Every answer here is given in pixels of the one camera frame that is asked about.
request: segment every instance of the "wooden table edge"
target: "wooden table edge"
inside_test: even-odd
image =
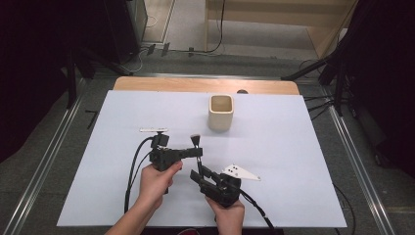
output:
[[[114,90],[169,91],[169,92],[217,92],[237,93],[246,90],[250,94],[299,95],[293,81],[249,80],[235,78],[191,78],[121,76]]]

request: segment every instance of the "black equipment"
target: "black equipment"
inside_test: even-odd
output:
[[[156,166],[158,171],[164,171],[168,169],[174,163],[187,158],[199,158],[204,152],[202,148],[191,148],[184,150],[172,150],[167,148],[161,148],[167,146],[168,136],[159,132],[153,138],[152,152],[150,152],[150,162]]]
[[[345,37],[317,63],[282,77],[298,77],[326,66],[321,85],[337,78],[335,108],[342,115],[342,87],[349,107],[373,147],[379,165],[400,167],[415,177],[415,2],[359,1]]]
[[[211,178],[216,184],[204,180],[204,176]],[[216,173],[205,166],[202,166],[202,174],[194,170],[190,173],[190,178],[199,184],[201,193],[211,198],[224,208],[229,208],[239,199],[241,179],[234,178],[224,173]]]
[[[91,13],[101,23],[94,25],[89,49],[117,64],[138,54],[148,19],[144,0],[98,1]]]

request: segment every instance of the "white table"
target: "white table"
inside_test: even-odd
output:
[[[168,147],[191,148],[199,133],[203,163],[220,171],[240,165],[261,176],[243,180],[249,193],[278,227],[345,227],[346,222],[324,157],[298,95],[233,95],[235,115],[228,132],[208,129],[210,93],[110,91],[69,190],[59,226],[113,225],[123,213],[129,169],[138,144],[150,136],[140,127],[167,127]],[[143,148],[141,157],[150,151]],[[149,226],[214,226],[213,213],[184,160],[163,205]],[[135,184],[131,202],[138,195]],[[246,227],[266,227],[245,200]]]

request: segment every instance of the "forearm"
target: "forearm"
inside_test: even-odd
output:
[[[217,224],[217,230],[219,235],[241,235],[242,234],[242,225],[241,226],[232,226],[232,224]]]
[[[137,200],[134,206],[107,232],[107,235],[140,234],[156,209]]]

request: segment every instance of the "wire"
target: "wire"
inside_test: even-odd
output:
[[[269,220],[268,216],[266,216],[265,211],[263,211],[263,209],[256,203],[256,201],[250,195],[248,195],[244,190],[239,189],[239,191],[242,194],[242,196],[244,196],[244,198],[249,203],[251,203],[255,208],[257,208],[257,210],[259,211],[260,215],[263,217],[263,219],[265,220],[266,224],[268,225],[269,229],[271,229],[272,234],[275,234],[275,227],[272,224],[271,220]]]
[[[316,100],[316,99],[328,99],[328,98],[332,98],[334,95],[328,95],[328,96],[303,96],[302,98],[304,98],[304,101],[311,101],[311,100]]]
[[[318,118],[319,116],[321,116],[324,112],[326,112],[329,109],[330,106],[326,105],[326,107],[324,108],[323,111],[321,111],[320,113],[318,113],[315,117],[313,117],[311,120],[315,120],[316,118]]]
[[[143,52],[145,52],[145,51],[148,51],[149,49],[143,49],[143,50],[141,50],[140,51],[140,53],[138,53],[138,59],[139,59],[139,62],[140,62],[140,68],[138,68],[138,69],[136,69],[136,70],[131,70],[131,69],[128,69],[128,68],[126,68],[126,67],[124,67],[124,66],[121,66],[123,69],[125,69],[126,71],[129,71],[129,72],[137,72],[137,71],[139,71],[140,69],[142,69],[143,68],[143,60],[141,59],[141,54],[143,53]]]
[[[149,140],[153,140],[153,139],[154,139],[153,137],[148,137],[148,138],[146,138],[145,140],[143,140],[143,141],[141,142],[141,144],[138,146],[137,151],[135,152],[134,159],[132,160],[132,165],[131,165],[130,174],[129,174],[129,177],[128,177],[128,185],[127,185],[127,190],[125,191],[124,213],[126,213],[126,212],[128,211],[128,208],[129,208],[129,206],[128,206],[128,204],[129,204],[129,196],[130,196],[130,193],[131,193],[132,183],[134,182],[134,180],[132,179],[132,174],[133,174],[133,172],[134,172],[135,162],[137,161],[137,156],[138,156],[138,153],[140,153],[140,149],[141,149],[141,147],[143,147],[143,145],[144,145],[147,141],[149,141]],[[144,159],[146,159],[146,157],[147,157],[147,156],[148,156],[148,154],[147,154],[147,155],[143,158],[143,160],[140,162],[140,164],[139,164],[139,165],[138,165],[138,167],[137,167],[137,171],[138,171],[138,168],[140,168],[141,163],[144,161]]]
[[[215,12],[216,12],[216,27],[217,27],[217,31],[222,35],[222,26],[219,26],[219,20],[218,20],[218,11],[217,11],[217,9],[218,9],[218,7],[216,6],[215,7]],[[223,51],[219,54],[219,55],[222,55],[222,54],[224,54],[225,53],[225,51],[226,51],[226,48],[225,48],[225,45],[224,44],[222,44],[222,48],[223,48]]]
[[[348,198],[346,197],[345,193],[336,185],[333,183],[333,185],[335,186],[335,188],[342,194],[342,196],[345,198],[348,206],[350,207],[350,212],[351,212],[351,217],[353,220],[353,226],[351,228],[351,235],[354,235],[355,231],[356,231],[356,216],[354,214],[354,210],[353,207],[351,206],[350,201],[348,200]]]
[[[312,108],[308,108],[308,111],[309,112],[311,112],[311,111],[314,111],[314,110],[317,110],[317,109],[320,109],[320,108],[322,108],[322,107],[324,107],[324,106],[326,106],[326,105],[332,105],[333,104],[333,100],[329,100],[329,101],[326,101],[326,102],[324,102],[322,105],[318,105],[318,106],[315,106],[315,107],[312,107]]]
[[[152,25],[150,25],[150,26],[146,26],[146,27],[152,27],[152,26],[154,26],[154,25],[156,25],[157,24],[157,22],[159,21],[159,20],[157,20],[157,18],[155,18],[155,17],[153,17],[153,16],[148,16],[149,18],[153,18],[154,20],[156,20]]]
[[[301,62],[301,64],[299,65],[299,71],[301,71],[301,67],[302,67],[302,65],[304,65],[304,63],[309,62],[309,61],[315,61],[315,60],[305,60],[305,61]]]
[[[266,216],[265,211],[263,211],[263,209],[256,203],[256,201],[250,196],[248,195],[244,190],[242,190],[240,187],[237,187],[233,184],[230,184],[226,181],[222,181],[223,183],[225,183],[227,186],[234,188],[236,190],[238,190],[242,196],[247,200],[247,202],[249,202],[250,204],[252,204],[260,213],[260,215],[262,216],[262,218],[265,220],[266,224],[268,225],[269,229],[271,230],[272,234],[276,234],[275,232],[275,227],[272,224],[271,220],[269,220],[268,216]]]
[[[137,169],[135,170],[134,178],[132,179],[132,182],[131,182],[130,187],[132,187],[132,185],[134,184],[135,177],[137,177],[138,169],[140,168],[140,166],[141,166],[141,164],[143,163],[143,161],[144,161],[144,160],[145,160],[145,159],[146,159],[149,155],[150,155],[150,152],[149,152],[146,156],[144,156],[144,158],[141,160],[140,164],[138,164],[138,167],[137,167]]]
[[[223,39],[223,16],[224,16],[224,13],[225,13],[225,2],[226,2],[226,0],[223,0],[222,12],[221,12],[221,16],[220,16],[220,39],[219,39],[219,42],[217,43],[217,46],[214,49],[209,50],[209,51],[168,50],[168,52],[180,52],[180,53],[187,53],[187,54],[192,53],[192,54],[201,55],[201,56],[220,56],[223,52],[221,54],[212,54],[212,53],[215,52],[219,48],[219,46],[222,44],[222,39]]]
[[[187,228],[187,229],[179,232],[177,235],[183,235],[184,233],[191,232],[191,231],[194,231],[194,232],[196,232],[196,234],[200,235],[199,231],[196,228]]]

